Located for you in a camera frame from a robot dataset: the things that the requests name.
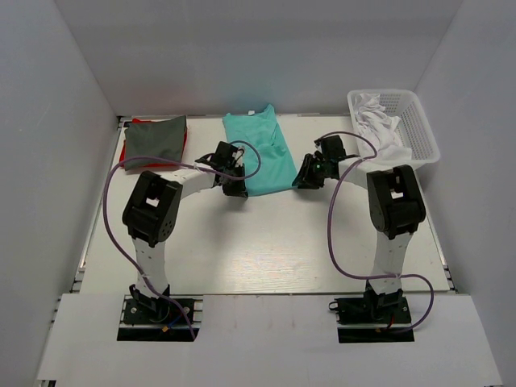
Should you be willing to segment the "teal polo shirt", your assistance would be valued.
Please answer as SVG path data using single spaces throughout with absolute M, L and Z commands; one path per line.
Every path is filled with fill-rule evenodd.
M 243 141 L 245 181 L 250 196 L 275 194 L 292 187 L 298 172 L 272 105 L 252 115 L 226 114 L 228 142 Z

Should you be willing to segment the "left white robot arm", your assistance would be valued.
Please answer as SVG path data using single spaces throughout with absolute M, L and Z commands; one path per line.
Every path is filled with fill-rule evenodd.
M 169 295 L 164 247 L 176 225 L 181 200 L 219 186 L 227 196 L 247 197 L 244 153 L 244 147 L 221 141 L 214 154 L 197 159 L 192 168 L 178 169 L 167 177 L 152 171 L 139 175 L 122 221 L 143 270 L 131 294 L 146 297 L 142 310 L 152 321 L 163 321 L 170 312 L 170 301 L 160 295 Z

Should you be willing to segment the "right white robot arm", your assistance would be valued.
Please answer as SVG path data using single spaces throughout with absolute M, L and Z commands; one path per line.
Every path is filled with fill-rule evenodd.
M 380 322 L 393 312 L 390 295 L 402 290 L 401 279 L 415 278 L 402 273 L 408 245 L 427 215 L 414 170 L 408 164 L 394 167 L 373 162 L 378 151 L 371 141 L 354 134 L 369 147 L 365 156 L 347 153 L 341 139 L 347 131 L 333 131 L 314 141 L 316 151 L 305 154 L 302 166 L 292 186 L 297 189 L 320 189 L 325 180 L 337 181 L 331 196 L 327 216 L 327 246 L 335 268 L 345 277 L 367 282 L 366 289 L 374 294 L 364 301 L 365 314 Z M 332 219 L 341 185 L 350 182 L 367 191 L 368 211 L 377 231 L 377 245 L 369 275 L 346 272 L 336 263 L 332 242 Z

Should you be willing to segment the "crumpled white t shirt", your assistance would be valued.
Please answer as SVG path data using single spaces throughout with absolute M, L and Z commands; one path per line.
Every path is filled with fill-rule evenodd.
M 389 162 L 407 162 L 412 150 L 403 145 L 396 133 L 401 119 L 388 116 L 380 104 L 379 94 L 360 93 L 353 99 L 352 116 L 356 121 L 356 134 L 367 139 L 377 150 L 377 159 Z

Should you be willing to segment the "white plastic basket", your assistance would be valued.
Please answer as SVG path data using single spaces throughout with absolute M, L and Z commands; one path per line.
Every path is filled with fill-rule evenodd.
M 440 151 L 435 141 L 422 105 L 412 91 L 406 89 L 357 89 L 347 94 L 347 104 L 350 111 L 353 131 L 356 133 L 356 121 L 352 116 L 352 99 L 360 93 L 379 94 L 380 104 L 385 107 L 388 116 L 398 116 L 401 122 L 396 133 L 401 137 L 405 147 L 411 148 L 412 159 L 407 162 L 378 162 L 385 165 L 409 164 L 418 169 L 425 164 L 433 164 L 440 158 Z M 372 155 L 374 147 L 367 139 L 357 141 L 361 156 Z

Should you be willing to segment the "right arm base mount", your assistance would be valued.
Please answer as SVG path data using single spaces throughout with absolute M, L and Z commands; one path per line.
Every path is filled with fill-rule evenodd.
M 336 298 L 328 304 L 335 313 L 340 343 L 411 343 L 414 330 L 402 290 L 376 294 L 370 284 L 359 297 Z

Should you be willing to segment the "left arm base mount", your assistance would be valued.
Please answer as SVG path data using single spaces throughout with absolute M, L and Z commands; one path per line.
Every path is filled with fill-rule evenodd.
M 124 297 L 117 340 L 119 342 L 186 343 L 197 337 L 202 323 L 203 300 L 178 297 L 174 302 L 147 297 L 134 286 Z

